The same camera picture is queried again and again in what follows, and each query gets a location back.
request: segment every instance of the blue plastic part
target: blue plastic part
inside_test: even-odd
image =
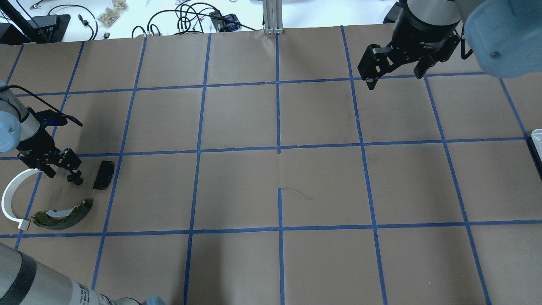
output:
[[[0,111],[0,154],[14,150],[21,141],[21,124],[12,114]]]
[[[162,299],[159,297],[153,296],[145,301],[145,305],[166,305],[166,303],[164,303],[164,301],[162,301]]]
[[[542,72],[542,1],[487,0],[467,19],[465,37],[489,75]]]

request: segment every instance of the green curved object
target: green curved object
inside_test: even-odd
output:
[[[37,212],[32,217],[32,222],[38,227],[49,230],[65,230],[82,221],[83,218],[88,215],[88,212],[91,211],[92,204],[93,199],[87,198],[83,200],[79,206],[74,207],[68,216],[59,219],[49,217],[44,212]]]

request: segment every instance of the black plug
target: black plug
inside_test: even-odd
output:
[[[83,20],[83,17],[79,14],[77,15],[77,17],[79,18],[79,20],[81,21],[81,23],[86,27],[88,25],[88,21],[86,20]]]

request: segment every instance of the grid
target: grid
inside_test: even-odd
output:
[[[186,269],[185,269],[185,282],[184,282],[184,303],[187,303],[187,295],[188,295],[188,287],[189,287],[189,281],[190,281],[190,264],[191,264],[191,254],[192,254],[192,239],[194,234],[224,234],[224,233],[243,233],[243,232],[270,232],[270,231],[278,231],[279,233],[279,251],[280,251],[280,301],[281,304],[285,304],[285,280],[284,280],[284,251],[283,251],[283,233],[285,231],[312,231],[312,230],[373,230],[374,231],[374,243],[375,243],[375,249],[376,249],[376,258],[377,258],[377,264],[378,264],[378,274],[379,274],[379,280],[380,280],[380,288],[382,291],[382,298],[383,303],[387,304],[388,299],[386,295],[386,286],[385,286],[385,279],[384,279],[384,272],[383,272],[383,263],[382,258],[380,254],[380,244],[379,244],[379,237],[378,237],[378,230],[382,228],[420,228],[420,227],[465,227],[468,233],[468,238],[470,242],[470,246],[472,248],[472,255],[475,260],[476,269],[478,271],[478,275],[480,278],[480,282],[482,285],[483,294],[486,300],[487,304],[491,304],[490,295],[488,293],[485,279],[483,276],[482,268],[478,259],[478,253],[476,251],[476,245],[474,243],[473,234],[471,232],[472,226],[488,226],[488,225],[516,225],[516,224],[542,224],[542,219],[536,219],[536,220],[508,220],[508,221],[469,221],[465,206],[463,204],[462,194],[460,190],[459,183],[457,181],[454,165],[450,156],[450,152],[448,149],[448,143],[466,143],[466,142],[497,142],[497,141],[527,141],[528,140],[528,134],[526,132],[526,129],[521,122],[521,118],[514,106],[514,102],[506,88],[505,83],[503,80],[500,80],[500,84],[502,86],[502,89],[504,90],[506,97],[509,101],[510,107],[512,108],[514,115],[518,121],[518,124],[521,128],[521,131],[523,132],[522,137],[509,137],[509,138],[489,138],[489,139],[477,139],[477,138],[469,138],[469,139],[446,139],[444,136],[444,131],[441,125],[441,121],[439,118],[439,114],[437,111],[437,107],[435,105],[435,101],[433,99],[433,94],[431,92],[431,88],[429,85],[428,78],[432,77],[450,77],[450,76],[461,76],[461,75],[483,75],[484,73],[442,73],[442,74],[428,74],[424,77],[425,86],[427,88],[427,92],[429,95],[429,99],[431,101],[431,106],[433,108],[433,112],[435,115],[436,123],[438,126],[438,130],[441,136],[441,139],[438,140],[426,140],[426,141],[394,141],[394,142],[370,142],[366,143],[363,138],[363,132],[362,127],[360,124],[360,115],[358,113],[358,105],[357,105],[357,96],[356,96],[356,89],[354,87],[354,81],[360,80],[359,77],[353,76],[353,70],[352,70],[352,64],[349,54],[349,48],[347,45],[347,39],[344,31],[344,27],[341,27],[341,33],[342,38],[344,42],[344,49],[346,53],[347,58],[347,64],[349,68],[349,77],[348,78],[336,78],[336,79],[312,79],[312,80],[287,80],[287,81],[281,81],[280,80],[280,69],[279,69],[279,63],[280,63],[280,57],[279,57],[279,42],[280,38],[279,36],[275,37],[275,47],[276,47],[276,81],[274,82],[246,82],[246,83],[234,83],[234,84],[207,84],[207,77],[208,77],[208,68],[209,68],[209,54],[210,54],[210,48],[211,48],[211,35],[208,36],[207,41],[207,50],[206,50],[206,59],[205,59],[205,74],[204,74],[204,80],[202,85],[193,85],[193,86],[169,86],[169,87],[138,87],[138,80],[139,80],[139,74],[141,71],[141,66],[143,64],[144,54],[145,54],[145,47],[147,44],[147,38],[144,38],[143,41],[143,48],[141,50],[141,56],[139,59],[139,65],[138,65],[138,71],[135,78],[135,83],[133,88],[121,88],[117,90],[95,90],[95,91],[71,91],[71,85],[72,81],[74,79],[75,73],[78,68],[79,60],[81,58],[81,54],[83,52],[83,49],[85,47],[85,42],[81,44],[81,48],[79,50],[78,58],[75,63],[75,66],[73,68],[70,82],[68,84],[68,87],[65,92],[44,92],[39,93],[39,96],[52,96],[52,95],[63,95],[64,100],[62,102],[61,110],[64,108],[66,98],[69,95],[73,94],[86,94],[86,93],[105,93],[105,92],[131,92],[131,99],[130,99],[130,106],[128,108],[128,114],[126,117],[126,124],[124,128],[124,134],[122,137],[122,144],[120,148],[120,153],[105,153],[105,154],[82,154],[80,157],[82,158],[88,158],[88,157],[107,157],[107,156],[115,156],[118,157],[117,167],[115,170],[115,176],[112,182],[112,192],[111,197],[109,199],[108,203],[108,209],[106,214],[106,219],[104,222],[103,230],[102,232],[94,232],[94,233],[30,233],[30,234],[23,234],[23,231],[19,232],[19,234],[3,234],[0,235],[0,238],[17,238],[17,242],[15,245],[15,249],[18,248],[19,243],[22,238],[36,238],[36,237],[88,237],[88,236],[95,236],[95,237],[101,237],[100,240],[100,246],[98,250],[98,256],[96,258],[96,264],[94,269],[94,276],[92,281],[92,288],[94,289],[96,285],[96,279],[98,276],[98,271],[100,268],[100,261],[101,261],[101,254],[102,250],[104,248],[104,242],[107,237],[110,236],[151,236],[151,235],[172,235],[172,234],[186,234],[188,236],[188,248],[187,248],[187,259],[186,259]],[[19,54],[17,56],[17,59],[15,61],[15,64],[9,74],[9,77],[7,79],[7,82],[9,83],[9,80],[11,79],[11,76],[13,75],[13,72],[16,68],[16,65],[19,61],[19,58],[21,57],[21,53],[23,51],[23,47],[21,47]],[[413,78],[413,75],[392,75],[392,76],[385,76],[383,78]],[[280,122],[280,85],[281,84],[294,84],[294,83],[302,83],[302,82],[334,82],[334,81],[349,81],[351,85],[351,91],[352,91],[352,98],[353,98],[353,107],[356,117],[356,123],[357,123],[357,131],[359,136],[359,142],[357,143],[331,143],[331,144],[312,144],[312,145],[281,145],[281,122]],[[239,148],[225,148],[225,149],[202,149],[201,147],[201,140],[202,140],[202,129],[203,129],[203,113],[204,113],[204,105],[205,105],[205,95],[206,90],[209,87],[224,87],[224,86],[258,86],[258,85],[269,85],[269,84],[275,84],[276,85],[276,114],[277,114],[277,145],[273,147],[239,147]],[[167,90],[167,89],[183,89],[183,88],[201,88],[202,89],[202,102],[201,102],[201,109],[200,109],[200,117],[199,117],[199,130],[198,130],[198,138],[197,138],[197,149],[196,150],[183,150],[183,151],[141,151],[141,152],[124,152],[124,146],[126,142],[126,136],[128,132],[128,127],[130,124],[130,117],[134,102],[134,97],[136,92],[138,91],[148,91],[148,90]],[[457,197],[459,199],[459,205],[461,208],[463,221],[460,222],[451,222],[451,223],[412,223],[412,224],[379,224],[376,219],[375,215],[375,207],[373,204],[373,198],[372,198],[372,191],[371,191],[371,182],[370,182],[370,169],[367,166],[367,159],[366,159],[366,152],[365,148],[371,145],[403,145],[403,144],[429,144],[429,143],[438,143],[442,144],[444,147],[444,150],[446,152],[446,157],[449,164],[450,174],[453,178],[455,190],[457,193]],[[367,193],[369,196],[369,205],[370,205],[370,211],[371,211],[371,224],[370,225],[331,225],[331,226],[283,226],[282,221],[282,189],[278,189],[278,215],[279,215],[279,222],[277,226],[274,227],[257,227],[257,228],[238,228],[238,229],[222,229],[222,230],[195,230],[194,229],[194,220],[195,220],[195,212],[196,212],[196,195],[198,191],[198,177],[199,177],[199,165],[201,160],[201,155],[205,153],[216,153],[216,152],[226,152],[226,151],[252,151],[252,150],[276,150],[278,154],[281,154],[282,150],[285,149],[306,149],[306,148],[330,148],[330,147],[360,147],[360,151],[362,154],[363,159],[363,169],[364,169],[364,175],[366,180],[366,187],[367,187]],[[123,156],[136,156],[136,155],[156,155],[156,154],[196,154],[196,172],[194,177],[194,185],[193,185],[193,195],[192,195],[192,207],[191,207],[191,214],[190,214],[190,228],[189,230],[175,230],[175,231],[138,231],[138,232],[110,232],[108,231],[108,222],[109,222],[109,216],[111,213],[111,208],[113,205],[113,199],[115,196],[115,190],[118,182],[119,172],[122,164],[122,158]],[[16,160],[16,157],[0,157],[0,160]],[[27,219],[39,186],[41,180],[41,173],[39,174],[34,191],[32,193],[30,203],[28,206],[28,209],[25,214],[25,218]]]

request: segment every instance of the black metal bar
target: black metal bar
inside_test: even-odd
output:
[[[17,11],[8,0],[0,0],[0,9],[16,24],[24,35],[30,40],[37,43],[46,43],[42,37],[30,23]]]

